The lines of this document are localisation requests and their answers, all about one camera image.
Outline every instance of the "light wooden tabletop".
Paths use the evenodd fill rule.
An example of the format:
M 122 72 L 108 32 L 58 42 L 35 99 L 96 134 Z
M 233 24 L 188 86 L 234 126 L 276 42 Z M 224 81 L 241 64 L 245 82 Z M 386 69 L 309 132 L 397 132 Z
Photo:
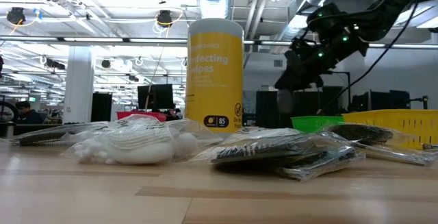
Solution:
M 1 223 L 438 223 L 436 166 L 367 160 L 299 183 L 205 162 L 77 164 L 63 149 L 0 145 Z

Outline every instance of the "black robotic arm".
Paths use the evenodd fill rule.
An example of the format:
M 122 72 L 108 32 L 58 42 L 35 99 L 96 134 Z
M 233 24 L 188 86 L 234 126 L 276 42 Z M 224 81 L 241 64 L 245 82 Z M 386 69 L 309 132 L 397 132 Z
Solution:
M 318 35 L 320 44 L 294 38 L 285 53 L 287 68 L 275 88 L 300 90 L 310 83 L 322 85 L 320 75 L 356 51 L 363 56 L 368 43 L 386 36 L 401 11 L 412 0 L 379 0 L 366 11 L 347 14 L 334 3 L 318 8 L 307 18 L 307 30 Z

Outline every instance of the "red object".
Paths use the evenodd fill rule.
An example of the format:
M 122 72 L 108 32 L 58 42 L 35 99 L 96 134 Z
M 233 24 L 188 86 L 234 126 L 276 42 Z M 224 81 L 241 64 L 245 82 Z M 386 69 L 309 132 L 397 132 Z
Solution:
M 159 122 L 166 121 L 166 115 L 159 112 L 117 112 L 117 119 L 123 119 L 131 114 L 149 115 L 158 119 Z

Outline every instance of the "yellow plastic basket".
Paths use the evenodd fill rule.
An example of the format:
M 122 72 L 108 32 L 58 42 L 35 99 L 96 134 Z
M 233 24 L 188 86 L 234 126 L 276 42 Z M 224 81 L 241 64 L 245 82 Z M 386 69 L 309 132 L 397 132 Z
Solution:
M 347 123 L 377 125 L 413 134 L 403 147 L 422 149 L 422 144 L 438 143 L 438 110 L 376 110 L 343 114 Z

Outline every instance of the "green plastic bin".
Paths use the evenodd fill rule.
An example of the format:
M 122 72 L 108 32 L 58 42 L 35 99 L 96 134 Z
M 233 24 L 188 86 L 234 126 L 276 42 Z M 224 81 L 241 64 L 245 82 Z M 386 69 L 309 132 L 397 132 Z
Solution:
M 344 122 L 342 116 L 303 116 L 291 118 L 294 129 L 302 132 L 316 132 L 327 125 Z

